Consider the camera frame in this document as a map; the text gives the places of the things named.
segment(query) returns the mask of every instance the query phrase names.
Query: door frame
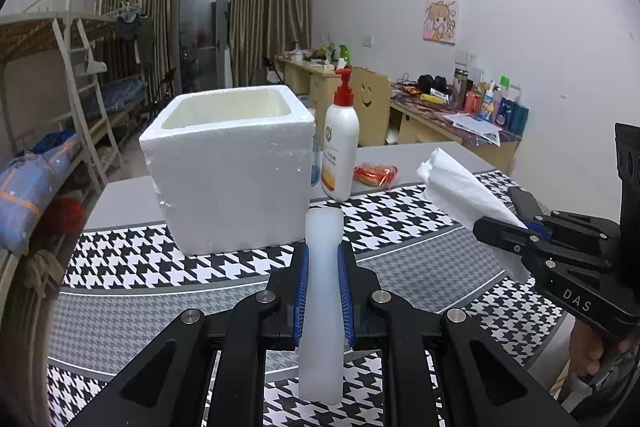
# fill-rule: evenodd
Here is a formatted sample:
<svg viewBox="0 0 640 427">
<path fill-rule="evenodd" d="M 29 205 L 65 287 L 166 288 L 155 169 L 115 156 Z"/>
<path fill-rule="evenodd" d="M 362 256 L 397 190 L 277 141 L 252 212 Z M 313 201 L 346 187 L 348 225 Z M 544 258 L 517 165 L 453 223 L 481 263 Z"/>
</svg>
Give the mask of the door frame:
<svg viewBox="0 0 640 427">
<path fill-rule="evenodd" d="M 180 70 L 180 0 L 172 0 L 172 57 L 174 60 L 175 76 L 174 89 L 175 94 L 182 94 L 182 75 Z M 219 43 L 216 51 L 216 83 L 218 89 L 225 85 L 225 49 L 228 47 L 227 23 L 228 23 L 228 0 L 216 0 L 216 28 L 214 29 L 214 43 Z"/>
</svg>

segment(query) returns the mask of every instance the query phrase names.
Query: cartoon girl poster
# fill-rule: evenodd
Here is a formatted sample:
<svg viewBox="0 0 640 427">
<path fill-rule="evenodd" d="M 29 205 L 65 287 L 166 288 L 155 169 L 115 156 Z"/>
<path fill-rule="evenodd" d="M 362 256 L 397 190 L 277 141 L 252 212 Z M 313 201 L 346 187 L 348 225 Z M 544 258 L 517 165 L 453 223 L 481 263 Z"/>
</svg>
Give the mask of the cartoon girl poster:
<svg viewBox="0 0 640 427">
<path fill-rule="evenodd" d="M 427 1 L 422 38 L 426 41 L 456 43 L 458 34 L 458 1 Z"/>
</svg>

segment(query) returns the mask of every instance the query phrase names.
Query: ladder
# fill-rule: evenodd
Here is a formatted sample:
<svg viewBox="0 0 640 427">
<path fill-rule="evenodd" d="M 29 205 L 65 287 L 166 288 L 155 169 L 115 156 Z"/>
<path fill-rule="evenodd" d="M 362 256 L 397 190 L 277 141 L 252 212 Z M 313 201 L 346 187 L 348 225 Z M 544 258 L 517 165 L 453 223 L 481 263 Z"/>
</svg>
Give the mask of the ladder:
<svg viewBox="0 0 640 427">
<path fill-rule="evenodd" d="M 120 154 L 120 149 L 118 148 L 116 139 L 113 136 L 113 129 L 111 129 L 111 123 L 109 122 L 107 111 L 104 108 L 104 101 L 102 99 L 102 91 L 100 90 L 100 83 L 98 81 L 97 73 L 76 76 L 76 72 L 72 67 L 71 55 L 73 53 L 84 52 L 86 54 L 88 63 L 91 64 L 95 62 L 94 52 L 92 51 L 91 45 L 87 39 L 86 32 L 84 31 L 84 25 L 82 24 L 82 19 L 80 17 L 72 19 L 71 12 L 66 12 L 64 35 L 62 33 L 62 30 L 60 29 L 60 24 L 58 23 L 57 17 L 53 17 L 51 24 L 53 26 L 53 33 L 56 37 L 56 42 L 58 44 L 58 48 L 60 49 L 60 54 L 62 54 L 62 59 L 65 65 L 66 89 L 69 95 L 69 103 L 73 115 L 74 126 L 76 128 L 76 134 L 78 134 L 78 138 L 81 143 L 82 160 L 87 166 L 89 177 L 91 179 L 92 185 L 94 186 L 96 194 L 100 194 L 102 191 L 102 187 L 106 186 L 106 184 L 108 183 L 107 170 L 109 169 L 109 167 L 114 165 L 116 159 L 120 167 L 124 167 L 124 160 L 122 159 L 122 155 Z M 82 47 L 80 48 L 71 48 L 72 24 L 75 24 L 78 28 L 78 33 L 82 40 Z M 90 77 L 89 84 L 78 88 L 78 78 L 85 78 L 86 76 Z M 91 127 L 89 127 L 86 116 L 84 115 L 84 110 L 82 109 L 80 93 L 92 89 L 95 92 L 98 101 L 98 107 L 100 107 L 100 119 L 92 124 Z M 109 142 L 111 143 L 111 148 L 113 149 L 113 153 L 111 153 L 110 157 L 107 158 L 105 162 L 100 161 L 100 157 L 98 156 L 97 150 L 95 149 L 95 141 L 93 138 L 94 134 L 102 126 L 105 126 L 106 128 L 106 135 L 109 137 Z"/>
</svg>

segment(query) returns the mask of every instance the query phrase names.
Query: finger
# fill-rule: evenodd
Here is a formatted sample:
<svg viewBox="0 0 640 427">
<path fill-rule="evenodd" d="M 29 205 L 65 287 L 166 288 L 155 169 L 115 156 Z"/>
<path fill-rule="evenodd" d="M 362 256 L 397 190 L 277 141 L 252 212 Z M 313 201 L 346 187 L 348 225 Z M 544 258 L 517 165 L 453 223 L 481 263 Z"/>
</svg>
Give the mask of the finger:
<svg viewBox="0 0 640 427">
<path fill-rule="evenodd" d="M 601 336 L 588 325 L 576 321 L 569 340 L 572 371 L 595 375 L 600 370 L 600 358 L 603 352 Z"/>
<path fill-rule="evenodd" d="M 640 328 L 634 330 L 625 340 L 618 344 L 619 352 L 626 353 L 629 349 L 636 345 L 637 341 L 640 341 Z"/>
<path fill-rule="evenodd" d="M 594 360 L 596 362 L 600 360 L 603 355 L 604 355 L 604 344 L 602 343 L 602 341 L 595 342 L 593 346 L 590 347 L 589 352 L 587 353 L 587 356 L 591 360 Z"/>
<path fill-rule="evenodd" d="M 600 362 L 598 360 L 590 359 L 585 355 L 580 357 L 571 357 L 569 363 L 569 371 L 571 373 L 588 373 L 589 375 L 595 375 L 600 370 Z"/>
</svg>

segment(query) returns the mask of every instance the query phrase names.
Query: styrofoam box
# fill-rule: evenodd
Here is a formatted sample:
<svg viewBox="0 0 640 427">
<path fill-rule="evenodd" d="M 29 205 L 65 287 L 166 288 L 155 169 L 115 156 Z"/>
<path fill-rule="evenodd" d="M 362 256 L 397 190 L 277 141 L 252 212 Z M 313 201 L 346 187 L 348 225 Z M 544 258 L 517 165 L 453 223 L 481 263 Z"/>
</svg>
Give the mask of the styrofoam box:
<svg viewBox="0 0 640 427">
<path fill-rule="evenodd" d="M 314 118 L 286 86 L 176 97 L 140 137 L 164 218 L 185 255 L 305 236 Z"/>
</svg>

